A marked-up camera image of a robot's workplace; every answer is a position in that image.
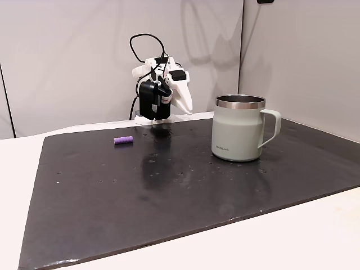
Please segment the mug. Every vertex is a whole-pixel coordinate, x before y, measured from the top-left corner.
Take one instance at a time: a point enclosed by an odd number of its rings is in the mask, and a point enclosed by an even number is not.
[[[265,117],[275,116],[275,132],[263,142]],[[265,98],[229,94],[216,98],[211,150],[221,159],[250,161],[261,155],[262,146],[280,133],[281,114],[265,109]]]

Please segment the metal mug rim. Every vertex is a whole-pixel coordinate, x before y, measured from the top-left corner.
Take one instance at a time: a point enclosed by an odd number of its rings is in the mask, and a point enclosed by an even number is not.
[[[253,99],[261,99],[259,101],[225,101],[220,100],[221,97],[248,97]],[[265,108],[266,99],[259,96],[252,96],[249,94],[224,94],[221,96],[216,97],[215,105],[227,108],[227,109],[235,109],[235,110],[253,110],[253,109],[259,109],[259,108]]]

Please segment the white table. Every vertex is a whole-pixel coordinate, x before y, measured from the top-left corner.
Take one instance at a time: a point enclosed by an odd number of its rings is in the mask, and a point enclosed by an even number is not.
[[[176,121],[212,116],[212,112],[204,112],[177,116]],[[134,120],[81,125],[0,140],[1,269],[16,270],[18,266],[44,138],[134,125],[137,125]],[[66,270],[360,269],[359,254],[360,188],[357,188]]]

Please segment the purple foam block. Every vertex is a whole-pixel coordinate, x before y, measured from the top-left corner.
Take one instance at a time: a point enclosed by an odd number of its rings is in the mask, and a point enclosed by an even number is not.
[[[118,145],[120,143],[128,143],[133,142],[133,136],[114,138],[114,144]]]

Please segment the dark rubber mat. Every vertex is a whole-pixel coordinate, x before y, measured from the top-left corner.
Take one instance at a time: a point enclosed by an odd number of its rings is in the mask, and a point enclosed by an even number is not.
[[[230,163],[212,155],[211,130],[207,119],[47,137],[19,269],[119,254],[360,185],[360,144],[283,120],[260,159]],[[114,147],[121,136],[133,144]]]

